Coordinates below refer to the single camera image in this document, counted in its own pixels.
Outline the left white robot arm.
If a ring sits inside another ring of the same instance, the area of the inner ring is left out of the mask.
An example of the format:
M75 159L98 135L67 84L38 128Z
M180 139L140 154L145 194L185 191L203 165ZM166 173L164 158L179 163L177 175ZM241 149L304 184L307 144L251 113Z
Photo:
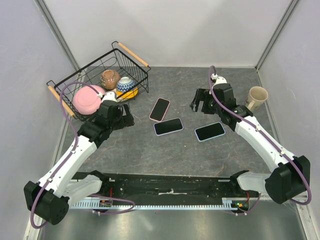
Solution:
M57 225L70 207L82 199L97 194L106 196L110 185L103 174L95 171L77 183L69 184L85 160L93 154L111 133L134 125L134 118L127 103L112 100L102 102L96 113L75 132L75 138L60 160L37 182L29 181L23 188L30 223L39 216L46 223Z

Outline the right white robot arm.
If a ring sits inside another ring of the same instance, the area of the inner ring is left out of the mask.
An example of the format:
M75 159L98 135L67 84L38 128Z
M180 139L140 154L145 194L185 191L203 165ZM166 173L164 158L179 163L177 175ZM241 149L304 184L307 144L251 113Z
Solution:
M310 203L310 161L304 155L295 156L265 131L246 106L237 104L230 84L217 84L212 90L198 88L190 104L193 112L198 111L200 102L201 112L217 114L223 124L250 144L269 168L269 173L243 170L232 175L229 191L233 196L255 191L282 204L306 192L307 200L303 204Z

